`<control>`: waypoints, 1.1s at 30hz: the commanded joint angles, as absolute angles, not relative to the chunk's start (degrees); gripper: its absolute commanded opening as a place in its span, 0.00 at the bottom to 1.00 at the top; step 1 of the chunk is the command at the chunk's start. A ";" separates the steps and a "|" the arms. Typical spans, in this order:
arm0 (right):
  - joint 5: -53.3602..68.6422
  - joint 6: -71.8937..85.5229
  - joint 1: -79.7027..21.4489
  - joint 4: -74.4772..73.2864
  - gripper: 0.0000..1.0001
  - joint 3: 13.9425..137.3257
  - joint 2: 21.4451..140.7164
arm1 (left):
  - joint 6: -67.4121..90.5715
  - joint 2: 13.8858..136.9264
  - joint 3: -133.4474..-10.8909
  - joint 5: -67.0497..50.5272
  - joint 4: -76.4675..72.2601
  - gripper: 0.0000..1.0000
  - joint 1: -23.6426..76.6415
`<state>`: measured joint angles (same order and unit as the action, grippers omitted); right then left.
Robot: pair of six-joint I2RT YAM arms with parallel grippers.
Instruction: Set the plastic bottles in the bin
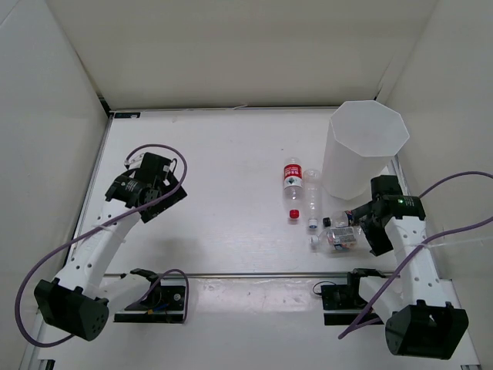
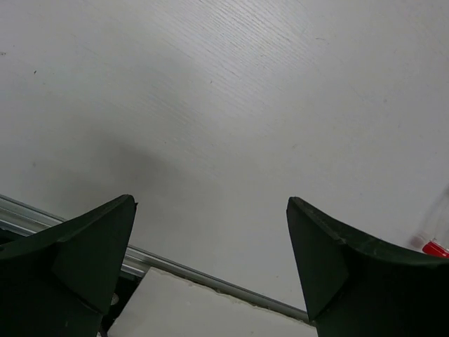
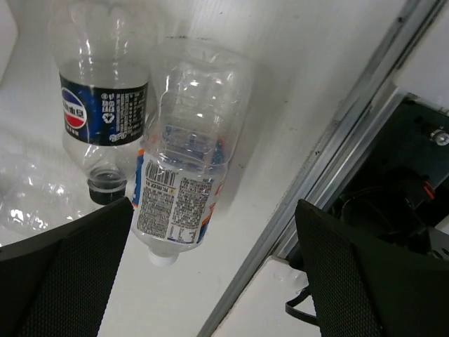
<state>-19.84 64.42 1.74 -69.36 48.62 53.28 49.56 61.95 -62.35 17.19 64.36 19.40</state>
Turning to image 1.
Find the clear crushed plastic bottle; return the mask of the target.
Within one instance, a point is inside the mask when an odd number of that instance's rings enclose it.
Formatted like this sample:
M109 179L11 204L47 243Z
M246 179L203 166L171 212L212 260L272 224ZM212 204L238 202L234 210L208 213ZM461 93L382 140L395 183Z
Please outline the clear crushed plastic bottle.
M322 212L321 173L319 170L304 171L304 202L307 228L310 231L319 229Z

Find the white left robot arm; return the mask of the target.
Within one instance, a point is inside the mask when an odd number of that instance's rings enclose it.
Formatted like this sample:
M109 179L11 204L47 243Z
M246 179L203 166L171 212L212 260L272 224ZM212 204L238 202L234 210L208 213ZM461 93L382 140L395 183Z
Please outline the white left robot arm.
M51 281L41 280L34 290L46 324L86 341L96 339L118 311L161 311L173 300L162 288L159 275L142 268L102 285L131 229L186 197L174 175L176 160L144 153L125 167L106 191L94 234L80 240L65 267Z

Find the white cap labelled bottle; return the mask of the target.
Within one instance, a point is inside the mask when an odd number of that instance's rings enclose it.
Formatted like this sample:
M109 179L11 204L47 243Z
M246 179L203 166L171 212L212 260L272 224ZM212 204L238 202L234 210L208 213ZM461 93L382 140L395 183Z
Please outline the white cap labelled bottle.
M311 236L309 245L313 250L325 254L348 252L358 245L362 234L359 227L327 227Z

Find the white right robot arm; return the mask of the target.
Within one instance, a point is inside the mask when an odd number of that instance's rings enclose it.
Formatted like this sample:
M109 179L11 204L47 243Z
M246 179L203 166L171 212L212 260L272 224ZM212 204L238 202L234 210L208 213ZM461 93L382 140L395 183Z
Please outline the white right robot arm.
M350 212L378 257L392 252L395 272L355 269L347 276L346 299L362 308L340 334L377 322L391 354L448 360L468 329L465 310L445 294L431 252L425 247L425 212L419 197L406 196L396 176L371 180L371 201Z

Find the red label plastic bottle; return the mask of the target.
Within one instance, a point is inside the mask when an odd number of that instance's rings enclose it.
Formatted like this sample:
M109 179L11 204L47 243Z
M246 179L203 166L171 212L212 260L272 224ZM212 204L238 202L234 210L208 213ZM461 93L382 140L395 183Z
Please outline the red label plastic bottle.
M300 219L301 203L304 195L302 167L296 157L286 159L283 167L283 201L288 220L296 223Z

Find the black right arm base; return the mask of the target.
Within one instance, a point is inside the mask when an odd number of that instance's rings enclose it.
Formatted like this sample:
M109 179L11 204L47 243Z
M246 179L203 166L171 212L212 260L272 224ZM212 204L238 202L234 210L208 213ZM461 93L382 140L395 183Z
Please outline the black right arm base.
M312 293L322 300L325 326L349 325L367 303L358 293L361 278L386 278L378 270L357 268L348 272L345 282L319 281Z

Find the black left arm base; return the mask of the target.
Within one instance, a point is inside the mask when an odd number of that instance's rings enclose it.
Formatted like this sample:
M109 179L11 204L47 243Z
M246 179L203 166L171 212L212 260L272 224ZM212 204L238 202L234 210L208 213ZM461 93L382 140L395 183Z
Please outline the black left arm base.
M145 278L150 292L113 316L115 323L184 324L189 308L189 278L180 269L158 274L137 268L133 277Z

